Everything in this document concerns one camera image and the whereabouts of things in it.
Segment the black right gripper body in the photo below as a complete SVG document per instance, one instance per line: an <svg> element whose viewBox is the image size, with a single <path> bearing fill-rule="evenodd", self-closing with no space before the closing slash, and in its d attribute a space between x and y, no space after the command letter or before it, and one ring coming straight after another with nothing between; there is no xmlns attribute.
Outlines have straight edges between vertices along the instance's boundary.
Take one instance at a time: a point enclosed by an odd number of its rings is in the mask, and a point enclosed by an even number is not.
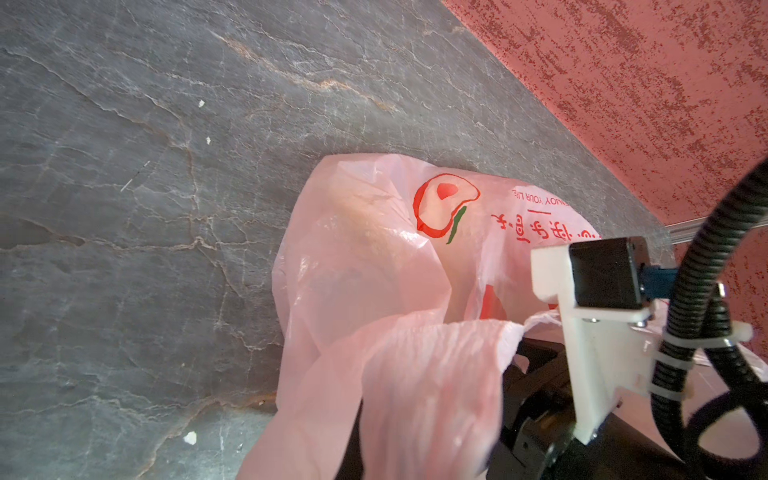
<svg viewBox="0 0 768 480"><path fill-rule="evenodd" d="M501 432L487 479L685 479L683 463L611 413L597 437L575 438L575 408L565 347L523 339L503 374Z"/></svg>

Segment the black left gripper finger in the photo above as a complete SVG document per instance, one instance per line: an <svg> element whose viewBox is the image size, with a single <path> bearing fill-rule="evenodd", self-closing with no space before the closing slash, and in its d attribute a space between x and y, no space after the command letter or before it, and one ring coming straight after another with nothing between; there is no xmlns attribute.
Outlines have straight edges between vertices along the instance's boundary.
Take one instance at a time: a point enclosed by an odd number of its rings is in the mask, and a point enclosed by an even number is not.
<svg viewBox="0 0 768 480"><path fill-rule="evenodd" d="M361 480L363 478L364 464L362 459L360 440L360 420L362 415L362 407L363 404L360 404L344 456L335 476L335 480Z"/></svg>

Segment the pink plastic bag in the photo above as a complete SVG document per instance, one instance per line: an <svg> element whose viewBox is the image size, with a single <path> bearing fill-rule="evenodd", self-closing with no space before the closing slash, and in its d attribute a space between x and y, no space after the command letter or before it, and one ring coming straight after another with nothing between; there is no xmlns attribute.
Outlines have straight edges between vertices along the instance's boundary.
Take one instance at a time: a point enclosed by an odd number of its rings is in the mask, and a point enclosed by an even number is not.
<svg viewBox="0 0 768 480"><path fill-rule="evenodd" d="M696 232L644 332L733 333L720 275L767 212L759 164ZM335 479L360 404L362 479L487 479L503 374L523 339L565 347L532 288L531 252L603 238L560 198L398 154L334 155L310 175L272 272L284 336L277 414L242 479ZM680 460L685 479L767 475L767 366L745 348L679 347L656 365L675 401L622 390L611 412Z"/></svg>

